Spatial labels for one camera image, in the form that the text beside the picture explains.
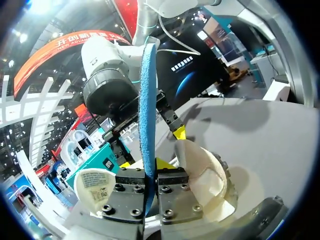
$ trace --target white cable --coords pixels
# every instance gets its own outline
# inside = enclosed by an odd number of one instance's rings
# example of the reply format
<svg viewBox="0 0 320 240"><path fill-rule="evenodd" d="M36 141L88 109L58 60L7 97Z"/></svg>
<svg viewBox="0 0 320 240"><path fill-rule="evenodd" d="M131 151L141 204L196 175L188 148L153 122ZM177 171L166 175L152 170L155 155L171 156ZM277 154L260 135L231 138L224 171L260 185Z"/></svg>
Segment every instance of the white cable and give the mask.
<svg viewBox="0 0 320 240"><path fill-rule="evenodd" d="M183 54L192 54L192 55L199 56L196 52L193 52L193 51L183 51L183 50L173 50L173 49L159 49L157 52L183 53Z"/></svg>
<svg viewBox="0 0 320 240"><path fill-rule="evenodd" d="M186 49L190 50L190 51L181 51L181 50L170 50L170 49L160 49L158 50L161 51L161 50L167 50L167 52L177 52L177 53L184 53L184 54L193 54L193 55L198 55L200 56L201 53L198 52L197 50L193 49L192 47L189 47L188 45L184 44L183 42L179 41L178 39L176 39L174 36L172 36L165 28L164 26L164 23L162 22L162 19L161 19L161 16L159 15L159 23L160 23L160 26L162 28L162 30L164 31L164 33L169 37L171 38L173 41L175 41L176 43L180 44L181 46L185 47Z"/></svg>

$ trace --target blue abrasive pad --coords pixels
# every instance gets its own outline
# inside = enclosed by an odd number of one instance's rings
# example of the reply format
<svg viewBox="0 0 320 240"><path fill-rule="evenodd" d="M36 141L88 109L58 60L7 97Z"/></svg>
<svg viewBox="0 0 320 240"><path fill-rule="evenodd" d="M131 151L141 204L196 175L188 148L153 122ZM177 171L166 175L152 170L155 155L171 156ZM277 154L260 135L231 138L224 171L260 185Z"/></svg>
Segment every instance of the blue abrasive pad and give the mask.
<svg viewBox="0 0 320 240"><path fill-rule="evenodd" d="M139 98L139 137L140 151L144 171L148 180L148 198L146 213L149 212L155 196L155 137L156 137L156 45L149 43L145 46L140 70L140 98Z"/></svg>

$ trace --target white machine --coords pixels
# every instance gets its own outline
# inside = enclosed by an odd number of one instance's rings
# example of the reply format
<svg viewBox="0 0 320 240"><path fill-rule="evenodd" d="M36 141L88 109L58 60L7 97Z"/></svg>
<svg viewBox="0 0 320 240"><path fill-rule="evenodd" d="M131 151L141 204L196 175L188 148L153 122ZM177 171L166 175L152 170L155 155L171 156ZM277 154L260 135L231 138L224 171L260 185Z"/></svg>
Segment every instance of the white machine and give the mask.
<svg viewBox="0 0 320 240"><path fill-rule="evenodd" d="M83 130L73 130L65 138L61 147L61 159L73 174L96 151L100 144L96 143Z"/></svg>

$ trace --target product label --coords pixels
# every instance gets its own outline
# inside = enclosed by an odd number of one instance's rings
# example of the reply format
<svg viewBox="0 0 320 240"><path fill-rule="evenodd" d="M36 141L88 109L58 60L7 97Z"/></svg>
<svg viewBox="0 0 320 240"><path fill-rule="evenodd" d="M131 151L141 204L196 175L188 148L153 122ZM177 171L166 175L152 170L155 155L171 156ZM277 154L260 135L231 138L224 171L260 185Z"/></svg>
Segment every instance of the product label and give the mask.
<svg viewBox="0 0 320 240"><path fill-rule="evenodd" d="M81 175L82 182L85 188L107 185L108 175L101 172L87 172Z"/></svg>
<svg viewBox="0 0 320 240"><path fill-rule="evenodd" d="M108 199L108 191L106 187L90 190L90 193L95 203Z"/></svg>

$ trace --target barcode label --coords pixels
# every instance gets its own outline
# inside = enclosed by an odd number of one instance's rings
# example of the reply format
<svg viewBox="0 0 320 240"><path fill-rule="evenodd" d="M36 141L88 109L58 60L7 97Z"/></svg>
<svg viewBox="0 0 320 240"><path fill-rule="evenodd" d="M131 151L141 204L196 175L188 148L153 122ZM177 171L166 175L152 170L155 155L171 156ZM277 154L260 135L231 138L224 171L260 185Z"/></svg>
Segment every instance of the barcode label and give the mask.
<svg viewBox="0 0 320 240"><path fill-rule="evenodd" d="M108 199L108 191L106 187L102 187L99 190L90 190L90 193L95 203Z"/></svg>

